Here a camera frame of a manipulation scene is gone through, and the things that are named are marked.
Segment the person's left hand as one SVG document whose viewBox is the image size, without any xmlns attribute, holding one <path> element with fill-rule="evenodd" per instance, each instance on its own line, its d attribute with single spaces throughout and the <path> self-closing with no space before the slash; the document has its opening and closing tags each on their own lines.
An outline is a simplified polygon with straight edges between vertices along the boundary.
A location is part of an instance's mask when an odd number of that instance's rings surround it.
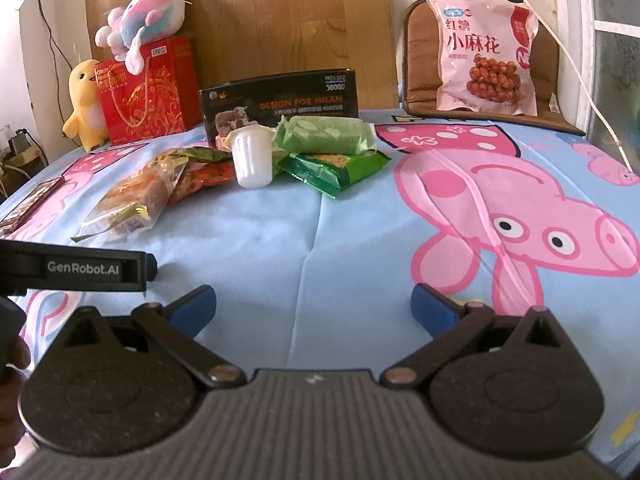
<svg viewBox="0 0 640 480">
<path fill-rule="evenodd" d="M 25 383 L 32 357 L 22 337 L 16 337 L 9 348 L 9 364 L 1 372 L 0 403 L 0 466 L 6 468 L 15 458 L 15 448 L 24 436 L 25 428 L 18 414 L 18 398 Z"/>
</svg>

